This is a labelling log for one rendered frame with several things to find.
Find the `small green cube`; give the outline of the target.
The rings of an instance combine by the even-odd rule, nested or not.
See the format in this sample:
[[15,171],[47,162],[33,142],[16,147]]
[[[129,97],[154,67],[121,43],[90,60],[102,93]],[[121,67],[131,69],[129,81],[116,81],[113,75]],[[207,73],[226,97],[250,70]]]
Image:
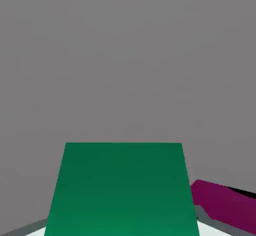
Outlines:
[[44,236],[200,236],[182,145],[68,142]]

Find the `large magenta box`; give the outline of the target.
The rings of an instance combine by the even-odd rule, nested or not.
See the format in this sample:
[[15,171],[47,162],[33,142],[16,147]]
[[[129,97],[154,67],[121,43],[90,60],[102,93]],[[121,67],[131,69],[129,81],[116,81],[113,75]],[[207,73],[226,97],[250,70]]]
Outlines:
[[199,179],[190,188],[199,222],[231,236],[256,236],[256,192]]

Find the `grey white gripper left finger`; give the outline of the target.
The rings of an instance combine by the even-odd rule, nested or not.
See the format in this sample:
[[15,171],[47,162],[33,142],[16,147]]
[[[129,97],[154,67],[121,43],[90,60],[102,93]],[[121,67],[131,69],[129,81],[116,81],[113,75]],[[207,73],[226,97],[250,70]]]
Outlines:
[[0,236],[26,236],[30,233],[33,233],[37,230],[40,230],[44,228],[47,224],[47,218],[38,220],[36,222],[33,222],[31,224],[27,224],[25,226],[22,226],[20,228],[16,228],[14,230],[11,230],[7,233],[4,233]]

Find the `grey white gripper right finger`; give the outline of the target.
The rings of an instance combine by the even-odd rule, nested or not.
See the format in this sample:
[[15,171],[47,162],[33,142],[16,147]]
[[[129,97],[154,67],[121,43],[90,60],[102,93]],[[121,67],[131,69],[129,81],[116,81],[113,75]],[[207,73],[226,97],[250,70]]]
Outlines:
[[194,209],[200,236],[243,236],[243,230],[210,218],[200,205]]

